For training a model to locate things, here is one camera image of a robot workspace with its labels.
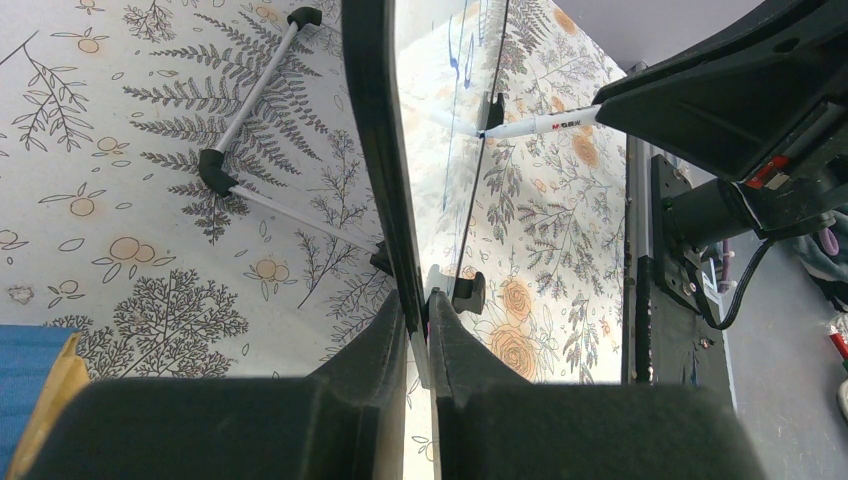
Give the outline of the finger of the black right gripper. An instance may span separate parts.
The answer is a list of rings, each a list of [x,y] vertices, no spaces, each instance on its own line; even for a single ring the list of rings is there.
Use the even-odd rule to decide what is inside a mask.
[[[727,181],[777,156],[812,173],[847,153],[847,5],[763,2],[594,102],[601,124]]]

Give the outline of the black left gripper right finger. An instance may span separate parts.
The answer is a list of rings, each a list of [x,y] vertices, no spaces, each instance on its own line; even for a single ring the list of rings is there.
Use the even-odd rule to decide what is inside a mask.
[[[761,479],[728,405],[680,385],[534,384],[427,303],[440,479]]]

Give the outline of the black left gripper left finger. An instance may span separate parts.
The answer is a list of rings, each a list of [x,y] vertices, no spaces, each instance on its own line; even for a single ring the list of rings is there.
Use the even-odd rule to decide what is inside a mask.
[[[390,294],[304,377],[98,381],[59,416],[31,479],[399,479],[406,332]]]

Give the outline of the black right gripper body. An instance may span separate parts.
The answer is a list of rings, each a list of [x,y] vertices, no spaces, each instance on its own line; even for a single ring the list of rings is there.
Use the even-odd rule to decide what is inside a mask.
[[[847,202],[847,109],[827,105],[781,155],[737,185],[761,239],[782,240],[829,224]]]

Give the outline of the blue capped whiteboard marker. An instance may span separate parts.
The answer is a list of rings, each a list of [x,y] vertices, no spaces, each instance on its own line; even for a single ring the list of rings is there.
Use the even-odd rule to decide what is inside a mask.
[[[557,112],[523,120],[505,123],[481,131],[481,138],[514,138],[526,135],[546,134],[558,130],[594,125],[596,116],[601,110],[600,105],[591,105],[579,109]]]

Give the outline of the white whiteboard black frame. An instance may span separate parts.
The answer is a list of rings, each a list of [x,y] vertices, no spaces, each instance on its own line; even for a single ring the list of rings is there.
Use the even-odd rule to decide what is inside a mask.
[[[344,1],[341,26],[351,106],[384,240],[359,240],[345,230],[333,234],[370,251],[373,265],[393,275],[398,288],[363,334],[311,377],[359,395],[383,384],[404,383],[407,343],[427,370],[429,295],[456,295],[462,310],[479,310],[484,281],[443,274],[437,265],[423,271],[420,265],[396,81],[393,2]]]

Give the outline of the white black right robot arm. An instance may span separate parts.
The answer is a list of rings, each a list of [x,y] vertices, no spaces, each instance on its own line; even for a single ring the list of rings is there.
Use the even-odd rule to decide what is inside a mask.
[[[847,5],[766,1],[657,65],[603,87],[603,125],[657,146],[639,202],[650,254],[627,259],[635,377],[618,386],[520,379],[433,296],[444,479],[760,479],[716,380],[657,384],[671,329],[728,328],[700,277],[701,249],[754,232],[764,248],[829,226],[847,181]]]

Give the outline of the blue Pikachu cloth bag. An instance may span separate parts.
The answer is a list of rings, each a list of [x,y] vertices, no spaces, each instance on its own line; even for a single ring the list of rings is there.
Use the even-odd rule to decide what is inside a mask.
[[[89,383],[74,328],[1,327],[1,477],[21,479],[59,414]]]

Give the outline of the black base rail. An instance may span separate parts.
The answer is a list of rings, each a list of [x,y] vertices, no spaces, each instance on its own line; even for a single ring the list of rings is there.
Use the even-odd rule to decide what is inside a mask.
[[[667,239],[662,207],[691,190],[680,159],[632,135],[626,138],[626,384],[683,384],[709,389],[736,404],[726,334],[703,320],[687,266],[694,256]]]

